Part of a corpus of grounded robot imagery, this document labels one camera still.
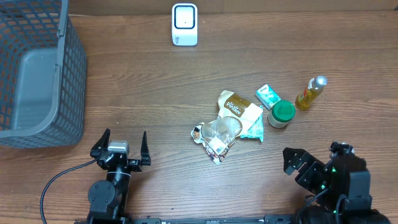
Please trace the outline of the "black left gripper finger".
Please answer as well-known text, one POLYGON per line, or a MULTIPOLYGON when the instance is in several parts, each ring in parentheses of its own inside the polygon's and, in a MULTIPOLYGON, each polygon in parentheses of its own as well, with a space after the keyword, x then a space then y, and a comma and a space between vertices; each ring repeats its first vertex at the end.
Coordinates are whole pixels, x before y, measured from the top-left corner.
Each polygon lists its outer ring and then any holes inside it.
POLYGON ((143 166, 151 165, 151 158, 149 153, 149 147, 147 144, 147 132, 144 131, 141 143, 141 164, 143 166))
POLYGON ((107 151, 109 145, 109 137, 110 137, 110 129, 106 129, 100 139, 96 142, 96 144, 91 148, 90 156, 91 157, 100 157, 101 154, 107 151))

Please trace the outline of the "green lid jar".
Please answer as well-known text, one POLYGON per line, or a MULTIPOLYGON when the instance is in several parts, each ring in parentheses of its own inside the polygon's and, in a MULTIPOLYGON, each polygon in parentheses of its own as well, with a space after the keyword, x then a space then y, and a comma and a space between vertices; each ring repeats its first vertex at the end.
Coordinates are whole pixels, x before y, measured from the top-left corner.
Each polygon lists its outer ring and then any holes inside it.
POLYGON ((295 116, 295 106, 286 100, 280 100, 271 109, 267 120, 274 128, 284 128, 295 116))

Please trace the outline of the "teal snack packet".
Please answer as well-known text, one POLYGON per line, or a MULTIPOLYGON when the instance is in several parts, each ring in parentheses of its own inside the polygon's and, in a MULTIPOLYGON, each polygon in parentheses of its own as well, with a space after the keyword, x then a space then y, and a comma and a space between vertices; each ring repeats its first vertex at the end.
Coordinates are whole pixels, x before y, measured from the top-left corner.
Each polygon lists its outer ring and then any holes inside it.
POLYGON ((255 123, 248 129, 247 133, 242 134, 240 138, 258 139, 260 142, 264 141, 264 122, 262 113, 255 123))

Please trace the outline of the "yellow dish soap bottle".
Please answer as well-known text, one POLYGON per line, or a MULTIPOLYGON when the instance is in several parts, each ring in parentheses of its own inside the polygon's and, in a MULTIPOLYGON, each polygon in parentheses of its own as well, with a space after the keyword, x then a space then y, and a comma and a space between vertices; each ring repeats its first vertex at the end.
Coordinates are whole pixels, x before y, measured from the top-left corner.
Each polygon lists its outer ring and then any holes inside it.
POLYGON ((327 83, 328 79, 325 76, 312 78, 304 91, 296 97, 295 106, 300 110, 309 109, 314 99, 321 94, 327 83))

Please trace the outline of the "teal tissue pack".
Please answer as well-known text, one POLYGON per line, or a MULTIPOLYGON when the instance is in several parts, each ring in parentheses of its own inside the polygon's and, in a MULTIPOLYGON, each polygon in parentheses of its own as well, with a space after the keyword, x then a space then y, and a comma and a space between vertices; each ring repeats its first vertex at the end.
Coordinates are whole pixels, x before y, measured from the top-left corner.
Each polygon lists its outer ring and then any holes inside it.
POLYGON ((281 100, 280 96, 268 84, 260 87, 260 89, 255 92, 255 96, 267 110, 271 110, 274 105, 281 100))

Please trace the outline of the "brown snack wrapper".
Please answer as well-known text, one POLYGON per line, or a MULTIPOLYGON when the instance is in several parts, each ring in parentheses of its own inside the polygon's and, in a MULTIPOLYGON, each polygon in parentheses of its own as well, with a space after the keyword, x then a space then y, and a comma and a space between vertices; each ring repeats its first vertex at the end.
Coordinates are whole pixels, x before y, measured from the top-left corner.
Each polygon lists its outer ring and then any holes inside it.
POLYGON ((225 90, 218 98, 218 116, 209 123, 200 123, 191 131, 195 143, 202 144, 210 159, 220 165, 235 141, 263 114, 262 106, 225 90))

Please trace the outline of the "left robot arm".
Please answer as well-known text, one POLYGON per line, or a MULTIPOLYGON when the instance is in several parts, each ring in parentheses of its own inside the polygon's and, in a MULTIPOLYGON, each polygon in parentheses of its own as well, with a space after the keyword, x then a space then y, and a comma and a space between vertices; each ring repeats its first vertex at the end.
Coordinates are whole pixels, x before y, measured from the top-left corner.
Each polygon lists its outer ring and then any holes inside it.
POLYGON ((126 212, 127 196, 132 172, 141 172, 151 165, 147 133, 143 134, 141 157, 129 158, 129 142, 110 140, 110 130, 91 148, 90 156, 107 172, 104 180, 95 182, 88 191, 90 211, 88 223, 132 223, 126 212))

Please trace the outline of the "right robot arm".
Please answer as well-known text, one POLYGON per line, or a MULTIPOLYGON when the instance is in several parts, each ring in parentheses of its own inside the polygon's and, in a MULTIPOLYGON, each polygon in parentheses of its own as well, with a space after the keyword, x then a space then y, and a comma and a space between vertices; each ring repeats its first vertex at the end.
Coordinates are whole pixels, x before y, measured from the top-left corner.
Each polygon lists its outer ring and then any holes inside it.
POLYGON ((286 147, 284 172, 297 170, 297 184, 312 193, 295 212, 292 223, 382 224, 389 219, 372 208, 371 175, 352 145, 332 142, 325 164, 304 149, 286 147))

